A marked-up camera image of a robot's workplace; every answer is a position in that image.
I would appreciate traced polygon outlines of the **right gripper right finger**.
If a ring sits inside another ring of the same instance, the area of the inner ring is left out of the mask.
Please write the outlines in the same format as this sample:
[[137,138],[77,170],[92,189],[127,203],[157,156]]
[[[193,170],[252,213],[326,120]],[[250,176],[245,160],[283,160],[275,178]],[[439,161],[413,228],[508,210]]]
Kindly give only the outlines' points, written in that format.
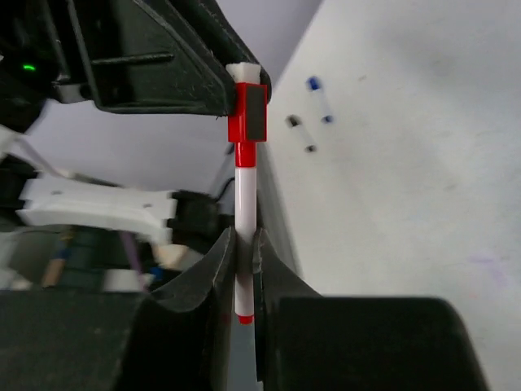
[[434,297],[325,297],[253,242],[256,375],[266,390],[485,390],[467,329]]

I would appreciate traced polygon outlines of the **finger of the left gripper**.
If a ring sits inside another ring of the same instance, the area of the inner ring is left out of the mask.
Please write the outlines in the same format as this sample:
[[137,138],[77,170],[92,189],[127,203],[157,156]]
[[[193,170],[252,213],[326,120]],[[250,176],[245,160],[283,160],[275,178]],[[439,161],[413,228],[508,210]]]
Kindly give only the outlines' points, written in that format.
[[227,116],[226,65],[257,61],[215,1],[70,1],[68,11],[101,111]]

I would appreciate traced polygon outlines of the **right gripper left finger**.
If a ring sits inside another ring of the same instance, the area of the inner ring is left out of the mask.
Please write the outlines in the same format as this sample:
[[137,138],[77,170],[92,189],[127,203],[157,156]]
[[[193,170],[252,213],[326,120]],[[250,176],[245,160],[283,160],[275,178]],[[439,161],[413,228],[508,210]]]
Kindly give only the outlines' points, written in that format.
[[4,390],[224,390],[236,236],[151,294],[1,295]]

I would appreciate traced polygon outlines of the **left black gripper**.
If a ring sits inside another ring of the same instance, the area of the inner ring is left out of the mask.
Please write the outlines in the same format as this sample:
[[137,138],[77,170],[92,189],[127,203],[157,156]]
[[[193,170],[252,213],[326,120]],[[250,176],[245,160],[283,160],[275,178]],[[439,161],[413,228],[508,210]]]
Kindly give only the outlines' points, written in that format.
[[47,101],[94,101],[82,57],[79,21],[96,1],[1,2],[1,125],[23,134]]

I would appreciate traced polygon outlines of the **red cap thin pen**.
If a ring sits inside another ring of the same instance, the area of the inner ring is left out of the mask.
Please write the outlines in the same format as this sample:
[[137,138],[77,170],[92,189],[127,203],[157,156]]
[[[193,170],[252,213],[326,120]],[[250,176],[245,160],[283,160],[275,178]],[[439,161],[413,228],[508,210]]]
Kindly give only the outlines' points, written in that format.
[[237,268],[234,311],[241,324],[254,320],[252,277],[253,238],[257,228],[257,144],[267,140],[267,87],[261,84],[258,64],[228,64],[237,91],[234,113],[228,116],[228,138],[234,144],[234,227],[237,233]]

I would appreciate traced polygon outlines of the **blue thin pen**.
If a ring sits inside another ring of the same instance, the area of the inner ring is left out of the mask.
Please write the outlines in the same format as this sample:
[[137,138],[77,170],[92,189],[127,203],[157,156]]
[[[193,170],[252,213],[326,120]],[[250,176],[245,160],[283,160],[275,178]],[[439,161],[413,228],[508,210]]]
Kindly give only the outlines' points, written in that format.
[[316,76],[311,76],[306,81],[306,85],[313,96],[313,99],[317,102],[321,112],[321,121],[323,123],[332,123],[334,117],[331,111],[331,107],[327,102],[324,89],[320,79]]

